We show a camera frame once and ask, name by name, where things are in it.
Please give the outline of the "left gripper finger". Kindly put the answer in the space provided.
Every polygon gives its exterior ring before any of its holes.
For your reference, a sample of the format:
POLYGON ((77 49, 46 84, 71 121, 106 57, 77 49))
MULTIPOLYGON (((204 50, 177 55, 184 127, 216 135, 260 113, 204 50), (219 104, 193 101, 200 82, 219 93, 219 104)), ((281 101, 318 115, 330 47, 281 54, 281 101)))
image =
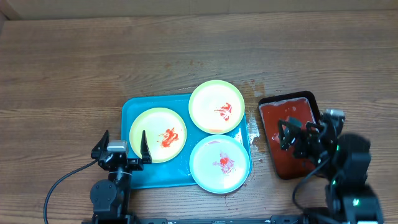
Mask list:
POLYGON ((106 150, 109 143, 109 131, 106 130, 103 137, 99 140, 96 146, 91 150, 91 158, 99 159, 101 154, 106 150))
POLYGON ((143 164, 152 164, 152 156, 149 151, 149 147, 147 144, 146 131, 142 131, 141 138, 141 161, 143 164))

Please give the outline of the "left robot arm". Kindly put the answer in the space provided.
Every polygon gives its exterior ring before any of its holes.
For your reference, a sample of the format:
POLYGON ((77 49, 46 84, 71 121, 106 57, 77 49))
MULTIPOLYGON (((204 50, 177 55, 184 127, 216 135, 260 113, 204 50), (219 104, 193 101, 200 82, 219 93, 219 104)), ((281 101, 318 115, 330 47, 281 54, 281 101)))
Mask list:
POLYGON ((91 151, 91 158, 105 171, 108 178, 95 183, 90 190, 93 203, 92 223, 139 223, 129 211, 132 172, 144 170, 152 163, 146 132, 142 132, 141 158, 129 158, 126 141, 110 141, 106 131, 91 151))

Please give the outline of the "yellow plate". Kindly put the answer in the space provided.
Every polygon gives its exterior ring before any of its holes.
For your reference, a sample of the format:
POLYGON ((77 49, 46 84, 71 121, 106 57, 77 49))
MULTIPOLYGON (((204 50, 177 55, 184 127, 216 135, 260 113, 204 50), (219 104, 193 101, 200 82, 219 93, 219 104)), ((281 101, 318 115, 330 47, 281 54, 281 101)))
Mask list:
POLYGON ((143 132, 146 133, 153 163, 167 162, 176 157, 187 139, 187 128, 183 119, 168 108, 151 108, 134 120, 129 132, 129 142, 138 157, 142 157, 143 132))

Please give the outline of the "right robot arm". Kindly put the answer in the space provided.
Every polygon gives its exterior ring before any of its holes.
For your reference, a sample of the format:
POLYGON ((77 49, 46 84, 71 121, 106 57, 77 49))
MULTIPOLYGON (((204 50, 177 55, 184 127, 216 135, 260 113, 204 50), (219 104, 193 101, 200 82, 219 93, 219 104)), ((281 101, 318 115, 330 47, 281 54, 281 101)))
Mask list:
POLYGON ((344 122, 341 110, 325 110, 317 123, 307 122, 304 128, 294 118, 278 122, 280 148, 292 148, 296 159, 315 166, 293 193, 314 175, 328 180, 325 207, 305 208, 293 201, 302 211, 299 223, 384 223, 379 199, 366 183, 371 143, 357 134, 343 134, 344 122))

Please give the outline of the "yellow-green plate top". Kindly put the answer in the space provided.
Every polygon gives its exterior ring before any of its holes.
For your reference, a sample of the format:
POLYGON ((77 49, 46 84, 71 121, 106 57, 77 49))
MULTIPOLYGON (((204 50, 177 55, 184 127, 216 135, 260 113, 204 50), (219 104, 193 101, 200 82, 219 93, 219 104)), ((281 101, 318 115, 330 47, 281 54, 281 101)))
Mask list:
POLYGON ((197 86, 188 102, 193 123, 210 134, 232 131, 243 120, 244 110, 241 92, 223 80, 210 80, 197 86))

